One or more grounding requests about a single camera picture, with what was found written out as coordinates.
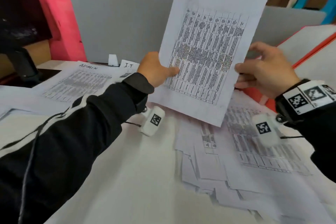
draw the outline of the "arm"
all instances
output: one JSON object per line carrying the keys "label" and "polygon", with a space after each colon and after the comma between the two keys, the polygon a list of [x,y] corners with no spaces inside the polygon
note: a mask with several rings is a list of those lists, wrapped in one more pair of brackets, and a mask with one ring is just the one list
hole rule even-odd
{"label": "arm", "polygon": [[[278,103],[285,92],[296,88],[309,80],[300,80],[281,50],[264,43],[254,43],[250,50],[260,52],[262,60],[246,60],[236,65],[235,69],[241,73],[235,87],[239,89],[256,87],[262,94],[276,101],[277,112],[282,113]],[[286,113],[293,109],[284,107]],[[300,122],[288,122],[286,126],[298,130],[315,149],[311,156],[314,164],[330,180],[336,182],[335,172],[329,168],[330,163],[336,162],[336,102],[323,108],[309,111],[302,115]]]}
{"label": "arm", "polygon": [[82,97],[64,115],[48,121],[39,136],[32,133],[0,150],[0,208],[7,223],[18,221],[23,177],[34,142],[24,223],[44,223],[69,200],[97,156],[119,136],[121,124],[144,109],[148,92],[141,89],[159,86],[177,72],[162,67],[157,53],[149,53],[139,66],[140,77],[133,76],[136,82],[130,76],[101,95]]}

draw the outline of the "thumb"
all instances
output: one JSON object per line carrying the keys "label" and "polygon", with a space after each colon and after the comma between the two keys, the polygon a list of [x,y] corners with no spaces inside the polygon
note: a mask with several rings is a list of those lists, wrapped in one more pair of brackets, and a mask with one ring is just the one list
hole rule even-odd
{"label": "thumb", "polygon": [[172,77],[175,74],[178,74],[180,69],[178,67],[168,67],[167,71],[168,71],[168,77]]}
{"label": "thumb", "polygon": [[263,62],[262,60],[258,60],[258,59],[249,59],[249,60],[246,60],[244,63],[236,64],[234,66],[234,69],[238,73],[254,75],[262,62]]}

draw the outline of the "desk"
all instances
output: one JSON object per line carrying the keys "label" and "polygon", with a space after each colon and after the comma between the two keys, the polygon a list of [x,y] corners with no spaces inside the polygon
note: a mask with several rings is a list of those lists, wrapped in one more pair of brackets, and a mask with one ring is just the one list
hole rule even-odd
{"label": "desk", "polygon": [[[71,62],[48,61],[39,68],[67,66]],[[213,205],[208,195],[183,187],[175,164],[181,156],[173,149],[177,126],[171,113],[150,138],[135,126],[122,126],[123,132],[96,159],[79,191],[47,224],[260,223],[248,211]],[[309,145],[305,148],[311,152]],[[262,223],[276,222],[268,218]]]}

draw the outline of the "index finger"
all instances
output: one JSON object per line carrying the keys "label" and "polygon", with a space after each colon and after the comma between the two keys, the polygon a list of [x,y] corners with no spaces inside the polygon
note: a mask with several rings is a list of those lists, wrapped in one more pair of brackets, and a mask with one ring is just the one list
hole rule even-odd
{"label": "index finger", "polygon": [[274,57],[275,55],[281,53],[280,49],[277,47],[265,44],[263,42],[255,42],[251,44],[249,51],[259,52],[262,55],[263,60]]}

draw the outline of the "paper labeled admin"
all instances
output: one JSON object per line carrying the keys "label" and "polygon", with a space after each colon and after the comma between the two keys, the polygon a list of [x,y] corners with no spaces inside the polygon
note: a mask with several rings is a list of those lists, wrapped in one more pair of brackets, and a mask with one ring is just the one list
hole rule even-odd
{"label": "paper labeled admin", "polygon": [[149,101],[220,127],[267,0],[174,0],[160,48],[180,72]]}

